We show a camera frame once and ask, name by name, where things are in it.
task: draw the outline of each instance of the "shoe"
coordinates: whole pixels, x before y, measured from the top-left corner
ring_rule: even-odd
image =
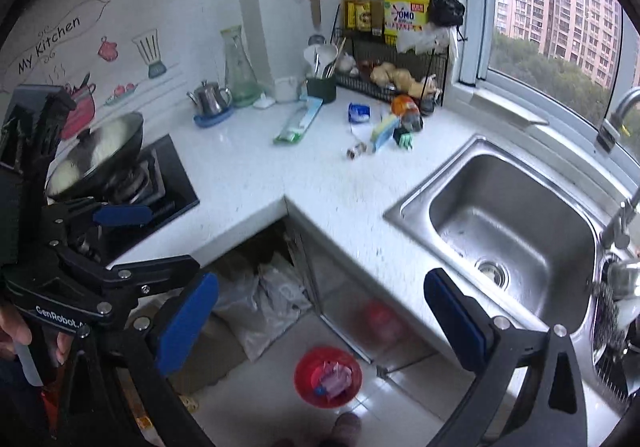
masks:
[[[353,413],[344,413],[335,421],[329,439],[343,444],[344,447],[355,447],[361,432],[362,422],[360,418]]]
[[[271,447],[296,447],[291,440],[278,440]]]

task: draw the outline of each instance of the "white cup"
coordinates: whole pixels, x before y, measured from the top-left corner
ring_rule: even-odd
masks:
[[[301,81],[297,77],[277,78],[273,98],[276,102],[295,102],[300,99]]]

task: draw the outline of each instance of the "white countertop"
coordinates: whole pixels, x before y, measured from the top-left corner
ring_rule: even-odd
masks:
[[[240,109],[216,127],[199,129],[190,103],[184,102],[145,122],[145,144],[171,135],[200,204],[117,263],[188,253],[206,265],[295,209],[444,340],[422,295],[424,275],[442,264],[386,222],[383,213],[474,134],[486,131],[450,110],[437,109],[414,136],[412,151],[391,141],[378,153],[352,161],[346,157],[347,149],[357,143],[347,120],[350,102],[372,106],[372,117],[389,108],[338,89],[338,99],[322,106],[296,145],[273,144],[273,137],[298,109],[294,104]],[[500,313],[463,277],[450,270],[449,274],[490,316]],[[522,379],[512,380],[510,391],[516,393],[520,383]],[[586,385],[585,397],[589,444],[596,446],[619,417]]]

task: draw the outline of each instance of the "cooking oil bottle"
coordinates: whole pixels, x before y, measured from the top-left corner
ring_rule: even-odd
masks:
[[[342,28],[345,30],[356,29],[356,0],[342,0]]]
[[[385,32],[385,2],[384,0],[371,0],[371,34],[374,37],[382,37]]]
[[[356,0],[356,30],[371,33],[371,0]]]

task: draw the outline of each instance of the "gas stove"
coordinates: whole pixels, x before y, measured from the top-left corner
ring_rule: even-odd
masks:
[[[108,180],[100,201],[146,205],[153,217],[138,227],[92,227],[78,242],[79,252],[108,265],[140,241],[200,203],[169,135],[145,147],[129,170]]]

